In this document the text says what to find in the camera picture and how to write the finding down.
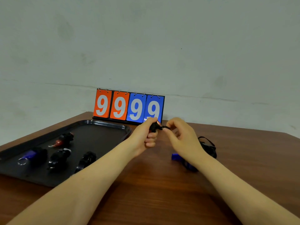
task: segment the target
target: white digit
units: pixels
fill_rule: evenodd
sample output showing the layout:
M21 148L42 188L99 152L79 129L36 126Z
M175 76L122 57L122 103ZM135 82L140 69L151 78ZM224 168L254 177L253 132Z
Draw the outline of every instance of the white digit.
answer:
M159 116L159 103L157 101L151 101L148 105L148 113L150 115L154 115L154 117L157 117Z
M118 97L116 98L115 100L115 109L116 110L120 110L121 112L118 114L118 112L114 112L113 115L116 117L116 118L120 118L123 116L124 112L125 112L125 108L126 108L126 102L125 102L125 99L123 97Z
M132 101L132 103L131 103L131 110L132 110L133 113L137 113L137 115L134 116L134 114L131 114L131 115L129 115L130 118L131 118L132 120L138 120L138 119L140 118L140 116L141 116L141 114L142 114L142 110L143 110L143 104L142 104L142 101L141 101L140 99L134 99L134 100Z
M102 111L100 110L96 110L97 115L102 116L103 114L105 114L106 110L107 110L107 104L108 104L108 99L105 95L100 95L98 100L97 100L97 106L101 109L103 108Z

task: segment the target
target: person's right arm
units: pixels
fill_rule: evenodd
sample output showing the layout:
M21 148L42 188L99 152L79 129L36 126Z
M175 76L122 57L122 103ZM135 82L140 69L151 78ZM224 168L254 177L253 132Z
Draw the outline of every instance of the person's right arm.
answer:
M203 149L195 131L180 118L168 121L164 128L172 146L212 183L224 201L244 224L299 225L300 219L233 174Z

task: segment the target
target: black strap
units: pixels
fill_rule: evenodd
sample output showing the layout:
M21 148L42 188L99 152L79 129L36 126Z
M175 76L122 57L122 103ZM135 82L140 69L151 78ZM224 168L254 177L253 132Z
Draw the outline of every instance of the black strap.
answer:
M199 136L199 137L198 137L198 140L199 140L199 141L200 141L200 138L205 138L205 139L207 139L205 136ZM208 142L211 143L212 146L215 147L214 143L212 143L210 140L208 140Z

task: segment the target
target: person's right hand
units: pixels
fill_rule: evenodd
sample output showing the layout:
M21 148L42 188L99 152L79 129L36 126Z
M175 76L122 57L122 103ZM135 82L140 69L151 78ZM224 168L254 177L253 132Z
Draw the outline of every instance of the person's right hand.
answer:
M194 165L199 158L207 156L193 128L182 119L175 117L167 122L163 131L167 134L175 151L187 162Z

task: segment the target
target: hand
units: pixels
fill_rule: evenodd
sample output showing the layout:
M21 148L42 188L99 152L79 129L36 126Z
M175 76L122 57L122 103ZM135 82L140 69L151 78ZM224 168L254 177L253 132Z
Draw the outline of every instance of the hand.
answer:
M171 130L177 128L175 134L167 128L163 128L163 131L167 134L175 151L187 162L195 165L199 158L207 156L195 131L185 121L175 117L167 122L167 127Z
M150 125L156 121L156 117L149 117L144 123L137 126L131 136L127 139L127 141L130 142L130 146L133 147L134 157L140 155L147 148L155 146L158 132L157 130L156 132L149 132L149 128Z

